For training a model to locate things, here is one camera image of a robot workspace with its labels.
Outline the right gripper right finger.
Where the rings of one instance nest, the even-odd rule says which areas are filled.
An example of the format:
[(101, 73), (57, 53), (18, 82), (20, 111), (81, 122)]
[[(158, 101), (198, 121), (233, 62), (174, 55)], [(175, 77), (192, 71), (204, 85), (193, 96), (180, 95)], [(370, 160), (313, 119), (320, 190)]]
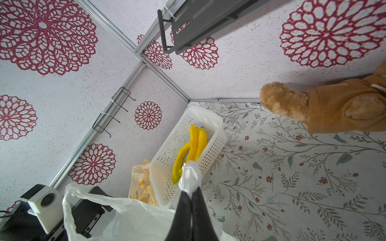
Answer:
[(219, 241), (200, 187), (192, 195), (192, 241)]

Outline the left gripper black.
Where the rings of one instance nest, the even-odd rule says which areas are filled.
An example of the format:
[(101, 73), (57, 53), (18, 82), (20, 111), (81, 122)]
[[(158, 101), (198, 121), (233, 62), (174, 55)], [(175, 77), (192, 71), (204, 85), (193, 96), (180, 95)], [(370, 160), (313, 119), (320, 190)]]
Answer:
[[(1, 211), (1, 240), (2, 241), (67, 241), (64, 219), (49, 234), (43, 230), (36, 216), (28, 214), (29, 205), (18, 200), (15, 205)], [(89, 200), (79, 200), (70, 206), (74, 218), (76, 232), (90, 238), (90, 231), (110, 206), (100, 205)]]

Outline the beige plastic bag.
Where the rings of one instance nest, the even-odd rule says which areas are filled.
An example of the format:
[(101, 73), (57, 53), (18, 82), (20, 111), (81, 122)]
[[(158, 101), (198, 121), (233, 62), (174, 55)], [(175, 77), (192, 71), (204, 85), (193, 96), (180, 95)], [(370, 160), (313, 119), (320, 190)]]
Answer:
[(150, 181), (150, 161), (133, 166), (128, 198), (139, 200), (149, 205), (158, 206), (152, 183)]

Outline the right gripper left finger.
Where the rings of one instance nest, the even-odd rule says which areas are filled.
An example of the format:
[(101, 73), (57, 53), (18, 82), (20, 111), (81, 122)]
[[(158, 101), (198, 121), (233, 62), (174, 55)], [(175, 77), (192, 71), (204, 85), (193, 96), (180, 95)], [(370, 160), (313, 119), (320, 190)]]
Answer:
[(192, 240), (192, 200), (186, 192), (181, 192), (176, 213), (166, 237), (166, 241)]

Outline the white plastic bag lemon print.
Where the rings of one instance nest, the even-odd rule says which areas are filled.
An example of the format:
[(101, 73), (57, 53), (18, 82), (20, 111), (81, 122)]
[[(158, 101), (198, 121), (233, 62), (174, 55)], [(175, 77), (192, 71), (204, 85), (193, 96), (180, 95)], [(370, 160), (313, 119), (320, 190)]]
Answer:
[[(181, 192), (192, 199), (193, 193), (201, 187), (202, 175), (197, 163), (191, 161), (183, 166)], [(171, 228), (176, 210), (165, 209), (129, 198), (112, 198), (82, 192), (76, 184), (69, 184), (62, 201), (64, 227), (70, 241), (86, 241), (87, 238), (76, 232), (71, 214), (69, 196), (89, 200), (100, 205), (112, 207), (116, 211), (113, 220), (101, 236), (91, 237), (92, 241), (165, 241)], [(222, 224), (210, 216), (219, 241), (234, 241), (235, 237), (222, 230)]]

